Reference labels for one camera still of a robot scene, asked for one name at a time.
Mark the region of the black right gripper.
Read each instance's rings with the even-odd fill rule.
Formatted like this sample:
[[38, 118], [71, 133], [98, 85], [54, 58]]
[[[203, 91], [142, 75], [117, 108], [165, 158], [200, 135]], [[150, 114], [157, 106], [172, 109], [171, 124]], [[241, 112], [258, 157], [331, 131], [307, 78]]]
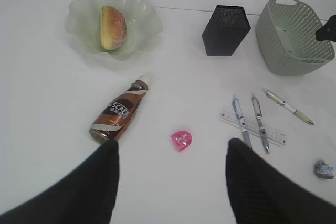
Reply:
[[336, 15], [331, 16], [326, 24], [316, 31], [315, 36], [317, 41], [336, 42]]

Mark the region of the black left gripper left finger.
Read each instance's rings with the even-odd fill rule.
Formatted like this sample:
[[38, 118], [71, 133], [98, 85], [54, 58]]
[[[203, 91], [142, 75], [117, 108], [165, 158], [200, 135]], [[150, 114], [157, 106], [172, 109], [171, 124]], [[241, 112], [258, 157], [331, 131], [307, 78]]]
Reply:
[[119, 144], [108, 140], [53, 186], [1, 214], [1, 223], [110, 223], [119, 175]]

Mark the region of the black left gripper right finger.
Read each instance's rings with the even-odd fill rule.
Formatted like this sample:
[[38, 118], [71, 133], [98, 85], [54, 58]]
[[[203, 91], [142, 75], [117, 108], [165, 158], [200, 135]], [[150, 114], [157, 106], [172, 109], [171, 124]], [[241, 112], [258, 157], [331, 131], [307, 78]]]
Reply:
[[238, 138], [228, 141], [226, 185], [237, 223], [335, 223], [335, 205], [289, 180]]

